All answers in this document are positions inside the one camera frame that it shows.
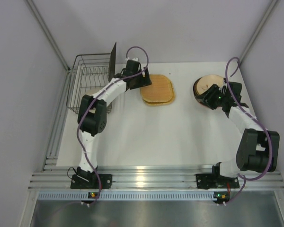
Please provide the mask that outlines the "orange woven square plate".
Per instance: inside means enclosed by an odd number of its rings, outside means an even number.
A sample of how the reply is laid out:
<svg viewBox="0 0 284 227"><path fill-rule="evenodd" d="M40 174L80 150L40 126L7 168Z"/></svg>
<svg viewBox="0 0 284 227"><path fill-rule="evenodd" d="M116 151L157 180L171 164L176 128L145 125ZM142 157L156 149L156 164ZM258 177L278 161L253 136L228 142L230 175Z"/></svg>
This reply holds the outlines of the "orange woven square plate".
<svg viewBox="0 0 284 227"><path fill-rule="evenodd" d="M142 99L148 102L166 102L172 98L171 80L165 75L151 74L150 86L140 88Z"/></svg>

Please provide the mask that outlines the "dark square plate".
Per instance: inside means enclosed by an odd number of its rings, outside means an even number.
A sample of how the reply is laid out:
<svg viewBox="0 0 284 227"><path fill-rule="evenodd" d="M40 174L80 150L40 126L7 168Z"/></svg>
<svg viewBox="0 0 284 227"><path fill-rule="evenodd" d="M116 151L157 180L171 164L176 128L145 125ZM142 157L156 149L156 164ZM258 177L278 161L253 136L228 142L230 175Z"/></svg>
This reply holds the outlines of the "dark square plate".
<svg viewBox="0 0 284 227"><path fill-rule="evenodd" d="M116 43L113 46L113 49L110 53L109 60L109 73L108 73L108 81L110 82L115 75L115 62L116 62Z"/></svg>

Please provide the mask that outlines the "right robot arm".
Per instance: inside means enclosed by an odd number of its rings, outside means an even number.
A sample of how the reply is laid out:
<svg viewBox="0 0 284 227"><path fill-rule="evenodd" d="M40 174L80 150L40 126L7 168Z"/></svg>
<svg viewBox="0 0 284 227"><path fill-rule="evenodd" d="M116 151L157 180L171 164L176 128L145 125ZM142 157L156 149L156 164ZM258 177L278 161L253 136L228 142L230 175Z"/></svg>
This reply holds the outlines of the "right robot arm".
<svg viewBox="0 0 284 227"><path fill-rule="evenodd" d="M219 171L213 173L211 181L216 187L223 187L229 177L242 176L244 171L255 171L261 175L274 172L277 166L280 135L266 129L251 114L249 106L241 103L242 85L231 82L229 86L213 84L205 92L205 104L216 109L221 107L242 134L236 157L218 164Z"/></svg>

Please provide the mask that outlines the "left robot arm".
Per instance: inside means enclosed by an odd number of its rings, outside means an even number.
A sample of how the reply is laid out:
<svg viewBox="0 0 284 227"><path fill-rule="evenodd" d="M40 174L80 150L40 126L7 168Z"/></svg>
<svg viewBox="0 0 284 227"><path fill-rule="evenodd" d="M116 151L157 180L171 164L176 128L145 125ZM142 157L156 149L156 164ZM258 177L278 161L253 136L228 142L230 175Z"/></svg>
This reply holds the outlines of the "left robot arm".
<svg viewBox="0 0 284 227"><path fill-rule="evenodd" d="M79 168L85 171L81 182L86 187L92 188L98 181L98 177L93 172L98 167L97 149L100 134L107 125L107 107L127 90L151 84L148 67L142 67L138 61L128 60L126 67L106 86L92 95L82 97L78 114L77 139L81 146Z"/></svg>

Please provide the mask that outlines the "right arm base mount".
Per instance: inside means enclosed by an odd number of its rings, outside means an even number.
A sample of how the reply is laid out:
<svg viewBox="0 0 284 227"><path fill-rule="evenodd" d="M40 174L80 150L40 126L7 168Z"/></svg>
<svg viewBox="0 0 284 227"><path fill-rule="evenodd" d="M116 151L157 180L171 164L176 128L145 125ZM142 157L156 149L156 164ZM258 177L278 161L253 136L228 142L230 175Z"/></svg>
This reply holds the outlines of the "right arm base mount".
<svg viewBox="0 0 284 227"><path fill-rule="evenodd" d="M224 177L214 174L196 174L196 183L198 189L238 189L240 187L237 178Z"/></svg>

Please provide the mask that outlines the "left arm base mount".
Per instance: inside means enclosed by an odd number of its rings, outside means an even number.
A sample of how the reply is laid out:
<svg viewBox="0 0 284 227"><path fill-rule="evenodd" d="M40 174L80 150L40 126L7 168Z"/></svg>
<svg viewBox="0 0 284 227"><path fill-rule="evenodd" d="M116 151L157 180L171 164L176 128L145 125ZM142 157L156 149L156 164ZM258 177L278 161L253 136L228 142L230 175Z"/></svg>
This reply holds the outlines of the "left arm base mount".
<svg viewBox="0 0 284 227"><path fill-rule="evenodd" d="M110 189L112 185L111 174L100 174L101 189ZM96 175L92 175L90 179L83 178L79 175L73 175L71 179L71 189L99 189L100 184Z"/></svg>

